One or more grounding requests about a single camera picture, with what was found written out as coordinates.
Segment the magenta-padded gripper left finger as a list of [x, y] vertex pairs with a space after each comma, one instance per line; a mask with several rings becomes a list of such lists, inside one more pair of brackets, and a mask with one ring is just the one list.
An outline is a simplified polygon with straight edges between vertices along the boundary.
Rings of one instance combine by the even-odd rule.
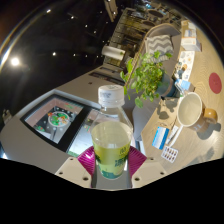
[[69, 157], [56, 171], [56, 175], [81, 187], [91, 188], [95, 167], [94, 148], [89, 147], [78, 157]]

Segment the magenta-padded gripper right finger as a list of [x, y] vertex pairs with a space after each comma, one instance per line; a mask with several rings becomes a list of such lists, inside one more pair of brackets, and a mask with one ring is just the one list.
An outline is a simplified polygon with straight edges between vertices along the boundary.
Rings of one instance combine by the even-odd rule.
[[167, 175], [162, 165], [154, 158], [147, 158], [134, 147], [130, 147], [128, 168], [133, 188], [140, 188]]

